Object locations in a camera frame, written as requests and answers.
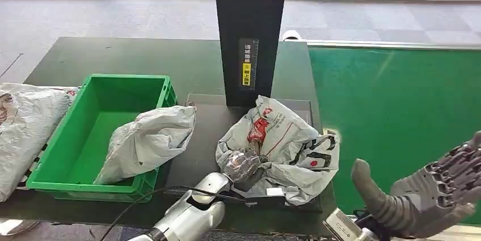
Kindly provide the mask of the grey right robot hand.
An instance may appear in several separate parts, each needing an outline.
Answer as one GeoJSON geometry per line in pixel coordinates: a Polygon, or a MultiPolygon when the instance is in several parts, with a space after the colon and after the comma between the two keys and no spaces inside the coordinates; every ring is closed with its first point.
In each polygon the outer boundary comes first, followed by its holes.
{"type": "Polygon", "coordinates": [[[356,159],[351,179],[366,210],[400,238],[428,238],[473,215],[480,201],[480,132],[407,177],[390,193],[371,177],[368,162],[356,159]]]}

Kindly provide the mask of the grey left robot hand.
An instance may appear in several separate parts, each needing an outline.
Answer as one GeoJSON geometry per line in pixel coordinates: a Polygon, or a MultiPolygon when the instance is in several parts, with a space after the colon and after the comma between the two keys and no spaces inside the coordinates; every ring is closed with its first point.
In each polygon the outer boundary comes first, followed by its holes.
{"type": "Polygon", "coordinates": [[[255,151],[233,151],[227,158],[222,172],[234,184],[234,188],[248,192],[262,177],[267,162],[265,155],[258,155],[255,151]]]}

